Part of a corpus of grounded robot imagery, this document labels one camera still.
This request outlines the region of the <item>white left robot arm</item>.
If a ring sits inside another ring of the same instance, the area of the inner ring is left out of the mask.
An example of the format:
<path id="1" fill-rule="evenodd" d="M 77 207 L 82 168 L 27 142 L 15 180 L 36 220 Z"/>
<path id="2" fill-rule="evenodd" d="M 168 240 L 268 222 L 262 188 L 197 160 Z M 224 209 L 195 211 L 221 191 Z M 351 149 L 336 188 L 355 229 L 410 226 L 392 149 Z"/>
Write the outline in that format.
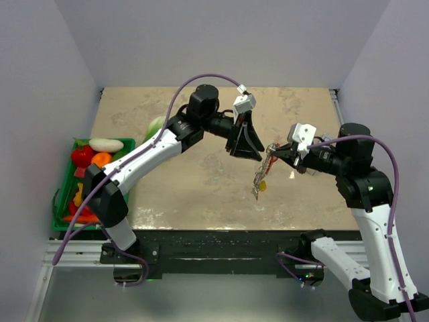
<path id="1" fill-rule="evenodd" d="M 197 144 L 205 133 L 225 138 L 230 156 L 262 160 L 264 147 L 252 122 L 255 97 L 244 86 L 238 90 L 229 117 L 219 109 L 219 90 L 212 85 L 198 86 L 188 103 L 140 147 L 103 167 L 90 165 L 86 169 L 82 196 L 116 244 L 115 255 L 122 262 L 132 263 L 139 255 L 124 196 L 146 174 Z"/>

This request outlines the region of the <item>key bunch with red carabiner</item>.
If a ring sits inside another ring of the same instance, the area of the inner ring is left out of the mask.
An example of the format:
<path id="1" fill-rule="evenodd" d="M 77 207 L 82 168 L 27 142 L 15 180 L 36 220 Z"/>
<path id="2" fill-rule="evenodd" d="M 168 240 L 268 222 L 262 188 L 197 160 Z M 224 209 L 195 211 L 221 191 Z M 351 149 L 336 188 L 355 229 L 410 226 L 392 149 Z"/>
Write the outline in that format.
<path id="1" fill-rule="evenodd" d="M 255 173 L 253 179 L 252 195 L 257 201 L 259 199 L 260 192 L 264 192 L 267 188 L 265 177 L 269 174 L 273 164 L 278 160 L 277 157 L 273 156 L 273 153 L 277 148 L 280 147 L 279 143 L 272 143 L 266 148 L 266 156 L 258 171 Z"/>

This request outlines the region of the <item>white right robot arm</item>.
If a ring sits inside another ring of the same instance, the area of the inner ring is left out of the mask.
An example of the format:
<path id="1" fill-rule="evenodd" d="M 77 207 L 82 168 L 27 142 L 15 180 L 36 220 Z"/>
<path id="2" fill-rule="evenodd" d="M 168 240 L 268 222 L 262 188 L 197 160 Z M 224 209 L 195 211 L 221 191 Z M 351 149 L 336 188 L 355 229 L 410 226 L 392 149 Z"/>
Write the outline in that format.
<path id="1" fill-rule="evenodd" d="M 410 277 L 395 225 L 399 170 L 391 150 L 368 127 L 345 123 L 337 138 L 315 144 L 316 128 L 297 123 L 288 143 L 273 156 L 298 172 L 308 169 L 335 177 L 338 192 L 351 210 L 365 248 L 368 267 L 360 266 L 321 230 L 305 233 L 300 259 L 328 268 L 348 292 L 362 321 L 389 321 L 428 309 L 428 296 Z"/>

